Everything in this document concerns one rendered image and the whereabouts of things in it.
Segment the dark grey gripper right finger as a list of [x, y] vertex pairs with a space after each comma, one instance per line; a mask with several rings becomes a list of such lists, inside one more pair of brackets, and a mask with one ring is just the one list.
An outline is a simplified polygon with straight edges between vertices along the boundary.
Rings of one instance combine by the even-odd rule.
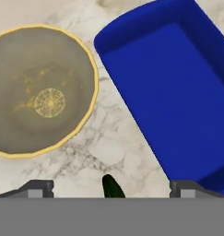
[[224, 198], [194, 181], [170, 181], [170, 198]]

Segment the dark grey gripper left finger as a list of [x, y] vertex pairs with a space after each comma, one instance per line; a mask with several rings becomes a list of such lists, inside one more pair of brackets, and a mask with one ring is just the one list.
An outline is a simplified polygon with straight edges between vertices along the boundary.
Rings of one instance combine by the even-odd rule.
[[54, 198], [53, 180], [30, 180], [18, 189], [0, 194], [0, 198]]

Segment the dark green vegetable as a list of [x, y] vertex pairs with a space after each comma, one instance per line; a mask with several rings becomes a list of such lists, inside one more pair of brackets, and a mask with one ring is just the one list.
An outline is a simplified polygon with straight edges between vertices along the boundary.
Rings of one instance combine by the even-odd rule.
[[110, 175], [106, 174], [102, 177], [102, 187], [105, 197], [124, 198], [124, 191], [115, 179]]

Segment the blue tray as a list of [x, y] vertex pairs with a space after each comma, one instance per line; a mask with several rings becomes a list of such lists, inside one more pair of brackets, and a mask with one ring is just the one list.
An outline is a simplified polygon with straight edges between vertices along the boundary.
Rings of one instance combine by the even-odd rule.
[[224, 194], [224, 36], [196, 1], [139, 6], [94, 46], [168, 179]]

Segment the grey bowl with yellow rim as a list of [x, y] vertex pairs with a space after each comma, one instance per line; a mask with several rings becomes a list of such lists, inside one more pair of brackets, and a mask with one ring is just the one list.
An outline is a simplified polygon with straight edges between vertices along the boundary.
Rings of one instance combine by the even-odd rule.
[[43, 24], [1, 33], [0, 156], [61, 147], [85, 125], [98, 91], [98, 68], [76, 35]]

